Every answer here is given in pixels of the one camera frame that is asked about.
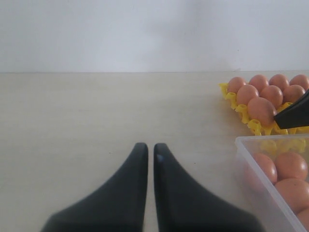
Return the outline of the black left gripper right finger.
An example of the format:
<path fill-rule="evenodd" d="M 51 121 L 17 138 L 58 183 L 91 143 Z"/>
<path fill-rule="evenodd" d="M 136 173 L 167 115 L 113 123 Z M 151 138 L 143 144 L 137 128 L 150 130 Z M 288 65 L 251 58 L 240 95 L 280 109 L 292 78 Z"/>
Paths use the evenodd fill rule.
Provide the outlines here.
<path fill-rule="evenodd" d="M 161 232 L 263 232 L 252 214 L 201 186 L 165 143 L 154 146 L 154 194 Z"/>

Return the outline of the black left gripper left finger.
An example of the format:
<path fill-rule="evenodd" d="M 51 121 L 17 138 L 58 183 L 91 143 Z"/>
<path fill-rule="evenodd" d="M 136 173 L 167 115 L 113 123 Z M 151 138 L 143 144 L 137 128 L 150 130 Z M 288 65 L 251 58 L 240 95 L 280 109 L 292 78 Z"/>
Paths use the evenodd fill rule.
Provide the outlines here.
<path fill-rule="evenodd" d="M 136 143 L 122 166 L 93 193 L 49 217 L 43 232 L 141 232 L 148 147 Z"/>

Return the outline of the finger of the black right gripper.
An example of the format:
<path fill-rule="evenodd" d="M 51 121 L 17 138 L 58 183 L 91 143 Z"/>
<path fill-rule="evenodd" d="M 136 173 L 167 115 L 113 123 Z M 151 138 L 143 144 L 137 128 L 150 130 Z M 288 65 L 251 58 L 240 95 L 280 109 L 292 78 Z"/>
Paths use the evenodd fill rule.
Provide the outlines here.
<path fill-rule="evenodd" d="M 274 116 L 280 129 L 306 127 L 309 125 L 309 91 Z"/>

